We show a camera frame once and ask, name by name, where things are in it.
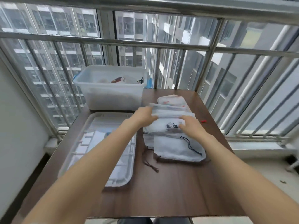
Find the floor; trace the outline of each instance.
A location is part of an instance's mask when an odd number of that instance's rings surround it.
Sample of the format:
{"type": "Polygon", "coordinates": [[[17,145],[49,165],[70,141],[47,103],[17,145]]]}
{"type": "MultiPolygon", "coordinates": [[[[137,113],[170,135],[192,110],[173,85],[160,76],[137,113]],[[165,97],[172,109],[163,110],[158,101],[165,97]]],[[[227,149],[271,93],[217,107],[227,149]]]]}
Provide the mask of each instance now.
{"type": "MultiPolygon", "coordinates": [[[[285,168],[288,164],[285,161],[248,159],[245,162],[299,203],[299,175],[296,172],[287,172],[285,168]]],[[[192,220],[194,224],[252,224],[248,217],[196,217],[192,220]]],[[[87,219],[85,224],[116,224],[116,222],[116,219],[87,219]]]]}

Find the balcony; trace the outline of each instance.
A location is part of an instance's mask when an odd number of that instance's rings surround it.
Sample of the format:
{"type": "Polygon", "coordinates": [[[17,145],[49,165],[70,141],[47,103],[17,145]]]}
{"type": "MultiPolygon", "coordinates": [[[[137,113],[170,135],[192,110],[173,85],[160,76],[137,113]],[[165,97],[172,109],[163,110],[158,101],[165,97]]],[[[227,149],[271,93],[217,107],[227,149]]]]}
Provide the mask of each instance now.
{"type": "Polygon", "coordinates": [[[286,144],[297,132],[295,13],[102,1],[0,3],[0,56],[53,136],[85,104],[72,78],[94,64],[142,67],[153,89],[196,91],[229,140],[286,144]]]}

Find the high-rise building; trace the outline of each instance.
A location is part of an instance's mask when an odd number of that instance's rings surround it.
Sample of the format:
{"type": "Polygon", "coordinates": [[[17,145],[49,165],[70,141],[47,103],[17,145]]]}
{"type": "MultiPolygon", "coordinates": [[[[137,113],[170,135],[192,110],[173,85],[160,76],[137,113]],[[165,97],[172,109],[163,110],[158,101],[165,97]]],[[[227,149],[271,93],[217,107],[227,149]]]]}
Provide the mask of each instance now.
{"type": "MultiPolygon", "coordinates": [[[[209,45],[217,25],[215,18],[207,17],[194,18],[121,11],[115,11],[114,14],[117,39],[122,40],[209,45]]],[[[100,37],[101,35],[97,12],[94,9],[22,3],[0,4],[0,27],[5,32],[84,37],[100,37]]],[[[278,24],[228,20],[224,25],[217,46],[270,49],[282,28],[283,25],[278,24]]],[[[24,41],[7,40],[15,57],[24,67],[24,77],[33,92],[41,98],[41,102],[47,107],[47,112],[53,122],[57,126],[66,126],[62,113],[49,93],[49,89],[24,41]]],[[[53,43],[30,42],[50,81],[50,86],[58,98],[58,102],[69,122],[72,123],[78,115],[78,107],[73,94],[70,92],[70,85],[65,78],[53,43]]],[[[73,78],[85,68],[81,48],[79,44],[75,43],[58,43],[58,46],[68,74],[73,78]]],[[[102,45],[86,44],[85,49],[90,65],[105,64],[102,45]]],[[[118,46],[117,50],[119,65],[133,66],[133,47],[118,46]]],[[[138,47],[135,51],[136,67],[146,68],[150,78],[152,78],[156,66],[157,49],[138,47]]],[[[158,63],[158,88],[174,88],[178,72],[181,71],[178,88],[195,89],[194,82],[202,71],[206,54],[203,51],[188,50],[184,60],[181,60],[181,50],[162,49],[158,63]],[[179,69],[181,61],[183,62],[182,69],[179,69]]],[[[228,98],[239,84],[254,57],[254,55],[227,53],[215,53],[213,55],[207,73],[204,75],[204,84],[200,85],[199,95],[214,118],[220,115],[221,107],[226,105],[228,98]]],[[[254,73],[262,58],[258,59],[250,74],[254,73]]],[[[85,99],[80,88],[77,87],[75,92],[80,106],[83,106],[85,99]]]]}

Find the wooden table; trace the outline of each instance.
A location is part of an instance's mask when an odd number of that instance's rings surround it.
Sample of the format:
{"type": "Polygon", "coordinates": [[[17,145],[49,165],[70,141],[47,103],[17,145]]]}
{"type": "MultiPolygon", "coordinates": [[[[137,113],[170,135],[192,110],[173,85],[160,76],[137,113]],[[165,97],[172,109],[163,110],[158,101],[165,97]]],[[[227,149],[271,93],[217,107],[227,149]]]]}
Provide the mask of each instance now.
{"type": "MultiPolygon", "coordinates": [[[[145,89],[143,105],[157,103],[158,97],[170,94],[183,96],[196,118],[207,120],[203,125],[206,131],[232,151],[197,93],[190,90],[145,89]]],[[[25,198],[17,214],[18,220],[29,213],[56,181],[58,171],[90,114],[90,110],[84,107],[25,198]]],[[[144,148],[142,132],[139,131],[132,179],[124,188],[115,187],[102,192],[90,217],[245,215],[230,190],[222,183],[211,161],[199,166],[162,163],[153,159],[152,151],[147,151],[148,162],[160,169],[156,173],[142,162],[144,148]]]]}

